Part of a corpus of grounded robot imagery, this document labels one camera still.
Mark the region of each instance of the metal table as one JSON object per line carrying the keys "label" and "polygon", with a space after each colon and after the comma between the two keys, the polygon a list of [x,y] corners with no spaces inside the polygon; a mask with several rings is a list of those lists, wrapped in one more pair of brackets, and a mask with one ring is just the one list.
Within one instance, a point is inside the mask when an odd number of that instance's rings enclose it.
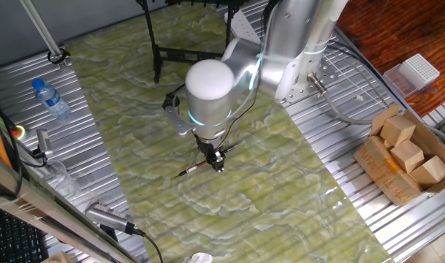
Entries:
{"label": "metal table", "polygon": [[[120,183],[99,135],[75,71],[60,70],[45,59],[45,54],[0,69],[0,107],[16,124],[27,129],[24,144],[37,147],[36,129],[47,129],[54,150],[54,160],[62,161],[69,174],[80,184],[81,193],[93,191],[106,206],[129,213]],[[68,103],[72,114],[66,121],[57,121],[35,99],[33,79],[41,77],[53,84]],[[142,239],[117,232],[119,243],[133,256],[148,257]],[[74,260],[95,262],[83,252],[60,243],[51,235],[45,237],[50,256],[59,251]]]}
{"label": "metal table", "polygon": [[[261,1],[241,9],[261,38],[259,18],[266,3]],[[339,31],[336,37],[347,42]],[[371,77],[362,65],[354,66],[353,59],[346,62],[347,55],[335,52],[329,54],[328,59],[354,82],[352,84],[336,70],[339,78],[327,85],[332,100],[345,114],[354,118],[371,118],[374,112],[382,110],[378,103],[381,99],[386,104],[403,101]],[[31,81],[36,77],[51,82],[68,102],[72,117],[67,122],[53,119],[34,98]],[[33,148],[37,143],[35,129],[47,129],[56,150],[54,159],[65,163],[72,177],[81,185],[81,190],[96,192],[101,202],[109,207],[128,210],[72,67],[60,71],[42,54],[0,69],[0,105],[15,123],[28,129],[25,139],[28,147]],[[397,207],[354,160],[352,155],[365,141],[369,126],[351,126],[338,121],[325,100],[313,91],[305,91],[301,99],[284,101],[282,105],[396,262],[404,261],[445,232],[445,190],[433,197],[423,194],[406,206]],[[50,255],[66,251],[78,261],[93,262],[81,251],[60,243],[50,235],[46,239]],[[133,255],[147,256],[140,237],[119,233],[118,239]]]}
{"label": "metal table", "polygon": [[[260,39],[264,37],[261,15],[266,4],[267,1],[261,0],[240,8]],[[227,9],[222,7],[218,12],[222,16]],[[339,30],[336,30],[333,38],[353,47]],[[377,101],[381,100],[374,91],[387,104],[401,103],[414,113],[403,98],[378,83],[365,71],[363,65],[352,66],[353,58],[339,52],[327,57]],[[374,116],[374,111],[383,110],[376,100],[353,85],[337,69],[335,71],[340,77],[327,85],[327,88],[339,110],[358,119],[370,119]],[[405,261],[445,233],[445,190],[436,195],[423,194],[411,203],[398,207],[388,200],[354,160],[353,154],[366,140],[370,132],[369,126],[351,126],[336,120],[325,100],[319,98],[315,91],[305,94],[295,102],[283,102],[282,105],[396,262]],[[429,125],[435,125],[429,118],[425,121]]]}

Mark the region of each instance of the keyboard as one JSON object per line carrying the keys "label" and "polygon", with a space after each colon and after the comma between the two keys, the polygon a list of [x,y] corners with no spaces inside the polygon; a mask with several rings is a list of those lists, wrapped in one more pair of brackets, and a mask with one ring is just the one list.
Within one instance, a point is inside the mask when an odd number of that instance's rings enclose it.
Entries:
{"label": "keyboard", "polygon": [[40,263],[48,258],[44,233],[0,210],[0,263]]}

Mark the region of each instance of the black tripod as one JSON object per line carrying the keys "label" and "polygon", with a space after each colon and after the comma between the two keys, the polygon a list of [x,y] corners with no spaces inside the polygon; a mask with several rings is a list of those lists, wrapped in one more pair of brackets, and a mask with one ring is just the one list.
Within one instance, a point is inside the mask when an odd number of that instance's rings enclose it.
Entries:
{"label": "black tripod", "polygon": [[[227,5],[229,8],[228,16],[227,16],[227,32],[226,32],[226,40],[225,45],[227,46],[230,43],[230,27],[232,24],[232,18],[234,14],[238,12],[240,6],[248,0],[183,0],[191,2],[193,5],[196,3],[203,3],[206,7],[206,4],[215,4],[216,8],[220,5]],[[154,39],[154,32],[152,31],[152,22],[151,16],[149,14],[148,3],[146,0],[136,0],[136,2],[142,7],[146,16],[146,23],[148,24],[149,29],[149,37],[151,38],[152,44],[152,54],[154,57],[153,69],[154,69],[154,82],[159,83],[159,78],[161,75],[162,63],[164,61],[171,62],[181,62],[181,63],[189,63],[195,64],[198,61],[203,59],[214,59],[221,58],[222,54],[220,53],[209,53],[209,52],[201,52],[201,51],[192,51],[192,50],[179,50],[174,48],[165,48],[159,47],[156,44],[156,40]]]}

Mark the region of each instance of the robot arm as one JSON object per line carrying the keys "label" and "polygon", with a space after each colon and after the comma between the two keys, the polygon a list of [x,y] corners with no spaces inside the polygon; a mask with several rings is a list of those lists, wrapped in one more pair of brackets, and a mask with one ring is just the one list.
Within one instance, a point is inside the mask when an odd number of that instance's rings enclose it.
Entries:
{"label": "robot arm", "polygon": [[172,97],[167,97],[164,109],[173,126],[180,135],[193,131],[198,148],[216,171],[224,169],[222,138],[243,107],[233,109],[242,92],[248,86],[252,93],[258,86],[260,91],[284,99],[292,85],[307,86],[307,76],[319,69],[347,1],[281,0],[269,15],[263,46],[234,39],[221,61],[193,65],[186,75],[191,124],[176,115],[170,107]]}

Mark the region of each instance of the plastic bottle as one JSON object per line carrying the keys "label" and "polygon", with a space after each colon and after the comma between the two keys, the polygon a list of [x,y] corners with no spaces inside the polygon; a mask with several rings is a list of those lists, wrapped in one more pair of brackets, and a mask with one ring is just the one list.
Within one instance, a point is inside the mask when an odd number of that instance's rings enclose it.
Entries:
{"label": "plastic bottle", "polygon": [[44,105],[50,114],[64,120],[69,117],[70,111],[68,104],[60,97],[56,89],[41,79],[32,81],[32,87],[35,89],[35,97]]}
{"label": "plastic bottle", "polygon": [[60,161],[48,160],[44,180],[68,201],[76,199],[79,184],[71,178],[66,167]]}

